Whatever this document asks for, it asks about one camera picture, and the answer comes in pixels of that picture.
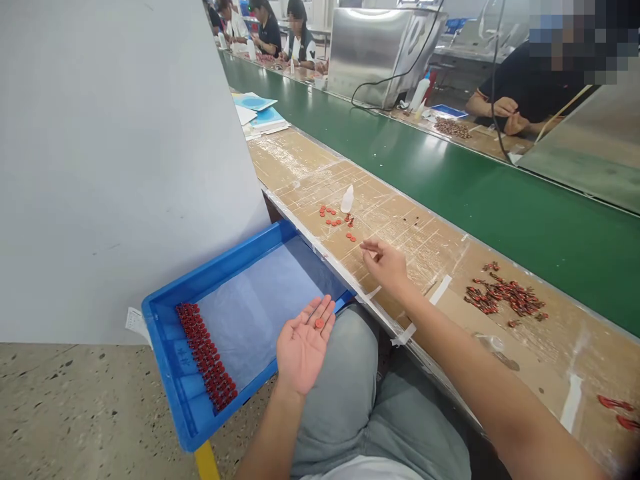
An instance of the yellow metal leg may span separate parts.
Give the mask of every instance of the yellow metal leg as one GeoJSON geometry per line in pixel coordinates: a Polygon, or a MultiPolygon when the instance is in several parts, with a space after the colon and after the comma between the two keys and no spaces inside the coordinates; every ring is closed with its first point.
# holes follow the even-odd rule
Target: yellow metal leg
{"type": "Polygon", "coordinates": [[[218,466],[213,457],[213,449],[208,440],[195,451],[195,463],[198,465],[201,480],[220,480],[218,466]]]}

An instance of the green conveyor belt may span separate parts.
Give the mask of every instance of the green conveyor belt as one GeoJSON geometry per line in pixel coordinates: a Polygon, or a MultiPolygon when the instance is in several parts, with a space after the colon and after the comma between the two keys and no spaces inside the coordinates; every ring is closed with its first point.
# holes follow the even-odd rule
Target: green conveyor belt
{"type": "Polygon", "coordinates": [[[640,219],[221,53],[229,85],[640,337],[640,219]]]}

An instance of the open palm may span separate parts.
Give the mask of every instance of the open palm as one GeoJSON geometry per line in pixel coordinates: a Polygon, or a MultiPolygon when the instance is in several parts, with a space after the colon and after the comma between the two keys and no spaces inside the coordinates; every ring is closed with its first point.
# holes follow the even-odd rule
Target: open palm
{"type": "Polygon", "coordinates": [[[335,324],[334,308],[329,295],[313,299],[300,315],[285,323],[278,337],[279,381],[301,395],[309,393],[322,369],[335,324]]]}

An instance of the dark hair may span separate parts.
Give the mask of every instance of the dark hair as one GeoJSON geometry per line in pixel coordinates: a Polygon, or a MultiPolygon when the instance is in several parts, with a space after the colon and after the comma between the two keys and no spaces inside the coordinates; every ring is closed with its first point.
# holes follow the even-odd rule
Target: dark hair
{"type": "Polygon", "coordinates": [[[218,0],[216,5],[216,11],[218,13],[222,12],[222,10],[226,10],[231,6],[231,0],[218,0]]]}
{"type": "Polygon", "coordinates": [[[287,15],[291,15],[296,20],[302,20],[302,32],[300,35],[300,52],[298,54],[299,61],[307,59],[307,10],[302,0],[289,0],[287,5],[287,15]]]}
{"type": "Polygon", "coordinates": [[[267,9],[269,14],[275,17],[273,13],[273,9],[271,8],[271,4],[269,3],[269,0],[249,0],[249,6],[251,7],[251,9],[256,9],[256,8],[267,9]]]}

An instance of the speckled floor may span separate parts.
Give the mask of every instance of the speckled floor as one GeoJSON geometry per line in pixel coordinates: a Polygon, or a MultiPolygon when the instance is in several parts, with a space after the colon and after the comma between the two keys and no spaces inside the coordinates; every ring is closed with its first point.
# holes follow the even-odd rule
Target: speckled floor
{"type": "MultiPolygon", "coordinates": [[[[266,384],[212,438],[231,478],[271,394],[266,384]]],[[[197,479],[149,347],[0,344],[3,479],[197,479]]]]}

